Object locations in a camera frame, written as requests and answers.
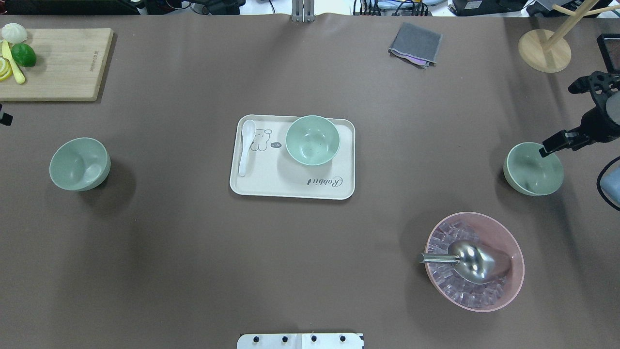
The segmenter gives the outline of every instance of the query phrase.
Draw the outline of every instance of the metal scoop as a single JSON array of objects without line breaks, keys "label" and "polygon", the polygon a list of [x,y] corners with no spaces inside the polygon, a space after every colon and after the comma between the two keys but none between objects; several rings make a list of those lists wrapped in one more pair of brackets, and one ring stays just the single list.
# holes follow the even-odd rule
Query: metal scoop
[{"label": "metal scoop", "polygon": [[418,262],[454,264],[454,270],[459,275],[478,285],[501,278],[511,267],[510,257],[506,253],[468,240],[451,243],[447,255],[420,253]]}]

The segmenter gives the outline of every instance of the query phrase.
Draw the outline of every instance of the mint green ceramic bowl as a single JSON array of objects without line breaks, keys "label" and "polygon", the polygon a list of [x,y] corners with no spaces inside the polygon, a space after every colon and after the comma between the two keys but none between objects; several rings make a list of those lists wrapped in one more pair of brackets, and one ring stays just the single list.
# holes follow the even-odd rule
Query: mint green ceramic bowl
[{"label": "mint green ceramic bowl", "polygon": [[110,155],[93,138],[76,138],[60,147],[50,162],[50,178],[61,189],[85,191],[101,184],[110,173]]},{"label": "mint green ceramic bowl", "polygon": [[322,165],[338,153],[340,135],[331,121],[308,115],[291,124],[286,132],[285,145],[298,162],[309,166]]},{"label": "mint green ceramic bowl", "polygon": [[564,167],[555,153],[542,157],[543,146],[526,142],[515,145],[504,161],[504,177],[511,187],[525,195],[554,193],[564,181]]}]

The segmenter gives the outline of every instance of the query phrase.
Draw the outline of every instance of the cutting board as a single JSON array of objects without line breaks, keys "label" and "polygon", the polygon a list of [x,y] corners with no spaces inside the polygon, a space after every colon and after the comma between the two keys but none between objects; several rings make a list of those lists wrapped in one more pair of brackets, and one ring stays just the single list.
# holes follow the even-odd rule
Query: cutting board
[{"label": "cutting board", "polygon": [[0,101],[95,101],[110,52],[113,31],[104,29],[27,29],[25,41],[37,64],[21,67],[26,82],[0,81]]}]

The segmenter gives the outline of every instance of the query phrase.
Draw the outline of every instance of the folded cloth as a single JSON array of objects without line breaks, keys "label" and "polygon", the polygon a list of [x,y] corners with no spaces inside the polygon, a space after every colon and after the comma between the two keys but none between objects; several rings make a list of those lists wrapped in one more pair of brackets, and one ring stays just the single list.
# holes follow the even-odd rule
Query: folded cloth
[{"label": "folded cloth", "polygon": [[388,52],[426,69],[431,63],[437,64],[441,38],[443,35],[439,33],[403,23]]}]

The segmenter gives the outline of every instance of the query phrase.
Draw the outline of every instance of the spoon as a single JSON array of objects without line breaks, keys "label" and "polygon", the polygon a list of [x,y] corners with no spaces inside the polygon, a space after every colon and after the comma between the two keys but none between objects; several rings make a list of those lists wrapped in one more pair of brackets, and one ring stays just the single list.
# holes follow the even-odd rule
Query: spoon
[{"label": "spoon", "polygon": [[450,263],[465,280],[482,285],[506,275],[511,267],[510,257],[492,247],[459,240],[450,244],[448,254],[420,253],[419,263]]},{"label": "spoon", "polygon": [[256,123],[253,120],[246,120],[241,127],[241,144],[243,144],[243,149],[241,150],[241,161],[239,162],[239,176],[243,177],[246,175],[247,154],[254,141],[255,133]]}]

